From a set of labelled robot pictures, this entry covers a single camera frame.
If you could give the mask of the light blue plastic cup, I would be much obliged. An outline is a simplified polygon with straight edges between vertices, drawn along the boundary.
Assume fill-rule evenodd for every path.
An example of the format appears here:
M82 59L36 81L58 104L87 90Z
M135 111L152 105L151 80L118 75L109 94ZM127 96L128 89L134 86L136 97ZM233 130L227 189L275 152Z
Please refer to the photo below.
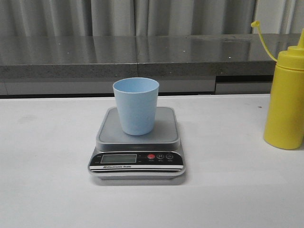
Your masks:
M144 135L154 128L159 82L132 77L113 84L122 130L129 135Z

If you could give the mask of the grey pleated curtain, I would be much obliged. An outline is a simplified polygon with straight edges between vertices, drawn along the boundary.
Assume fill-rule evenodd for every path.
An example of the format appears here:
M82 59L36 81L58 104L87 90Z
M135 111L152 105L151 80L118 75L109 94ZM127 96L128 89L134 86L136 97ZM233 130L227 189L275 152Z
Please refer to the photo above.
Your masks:
M1 36L299 33L301 0L3 0Z

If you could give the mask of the grey stone counter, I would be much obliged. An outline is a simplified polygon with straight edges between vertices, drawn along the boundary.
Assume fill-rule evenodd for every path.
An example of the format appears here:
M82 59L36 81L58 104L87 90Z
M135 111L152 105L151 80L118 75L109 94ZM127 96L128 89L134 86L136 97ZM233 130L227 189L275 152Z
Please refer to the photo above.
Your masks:
M256 34L0 39L2 97L110 96L129 77L162 95L266 94L274 68Z

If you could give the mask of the yellow squeeze bottle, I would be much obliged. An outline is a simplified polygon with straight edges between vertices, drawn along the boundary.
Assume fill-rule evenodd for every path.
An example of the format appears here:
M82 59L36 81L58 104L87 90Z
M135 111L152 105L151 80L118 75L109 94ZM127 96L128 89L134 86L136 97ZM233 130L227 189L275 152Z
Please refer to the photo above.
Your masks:
M277 148L293 150L304 139L304 37L274 57L262 37L260 22L254 21L266 53L276 62L264 140Z

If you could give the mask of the silver digital kitchen scale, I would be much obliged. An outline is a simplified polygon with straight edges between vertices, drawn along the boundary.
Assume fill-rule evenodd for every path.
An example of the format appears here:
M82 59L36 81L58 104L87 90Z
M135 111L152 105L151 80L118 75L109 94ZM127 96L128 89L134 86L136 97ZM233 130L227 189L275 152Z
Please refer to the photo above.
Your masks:
M175 111L157 107L153 130L145 135L126 134L118 110L107 110L88 164L100 179L174 179L186 171Z

